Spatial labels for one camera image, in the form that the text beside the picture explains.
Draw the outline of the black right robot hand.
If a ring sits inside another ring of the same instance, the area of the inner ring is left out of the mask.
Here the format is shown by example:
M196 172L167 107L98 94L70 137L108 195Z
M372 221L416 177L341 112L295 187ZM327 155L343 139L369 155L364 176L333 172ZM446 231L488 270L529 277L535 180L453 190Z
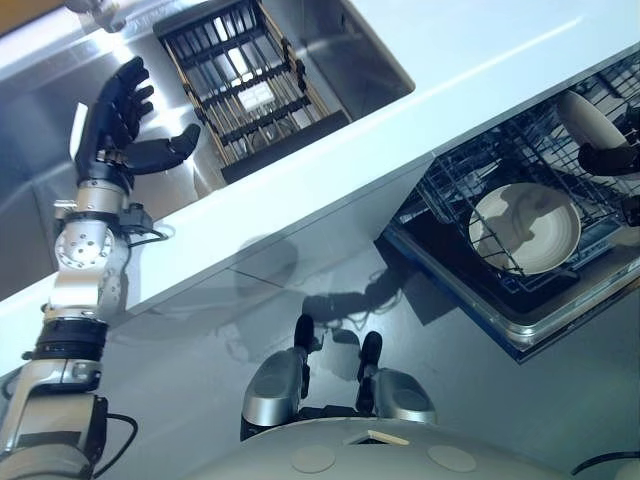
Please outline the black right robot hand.
M634 175L639 173L639 149L634 146L596 149L591 144L584 144L579 149L578 163L592 175Z

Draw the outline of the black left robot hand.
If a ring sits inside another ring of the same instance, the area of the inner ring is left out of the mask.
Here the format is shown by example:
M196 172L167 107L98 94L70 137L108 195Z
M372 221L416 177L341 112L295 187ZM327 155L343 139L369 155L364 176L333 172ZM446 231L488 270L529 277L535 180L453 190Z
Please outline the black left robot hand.
M106 81L82 130L74 156L77 182L106 181L123 190L137 176L159 173L182 164L195 150L201 129L196 124L172 138L138 142L143 117L154 109L154 87L141 84L149 71L136 56Z

